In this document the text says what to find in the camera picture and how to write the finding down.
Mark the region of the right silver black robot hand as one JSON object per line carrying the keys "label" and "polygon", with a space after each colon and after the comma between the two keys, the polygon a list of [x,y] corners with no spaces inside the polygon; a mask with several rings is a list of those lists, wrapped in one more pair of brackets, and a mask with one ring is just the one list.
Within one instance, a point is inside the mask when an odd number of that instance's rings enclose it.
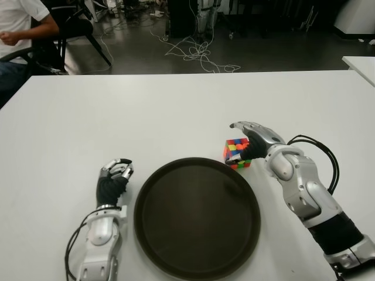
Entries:
{"label": "right silver black robot hand", "polygon": [[248,138],[249,145],[240,153],[229,157],[225,164],[234,165],[241,161],[265,158],[273,145],[284,145],[285,141],[272,129],[250,121],[239,121],[230,124],[230,128],[237,128]]}

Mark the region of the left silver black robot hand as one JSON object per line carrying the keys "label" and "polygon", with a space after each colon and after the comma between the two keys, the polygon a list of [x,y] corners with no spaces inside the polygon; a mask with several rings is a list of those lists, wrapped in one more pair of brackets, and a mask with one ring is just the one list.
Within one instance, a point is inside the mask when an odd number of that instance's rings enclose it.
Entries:
{"label": "left silver black robot hand", "polygon": [[97,187],[97,208],[103,205],[116,206],[119,197],[126,192],[127,184],[134,168],[129,159],[117,158],[111,160],[100,169]]}

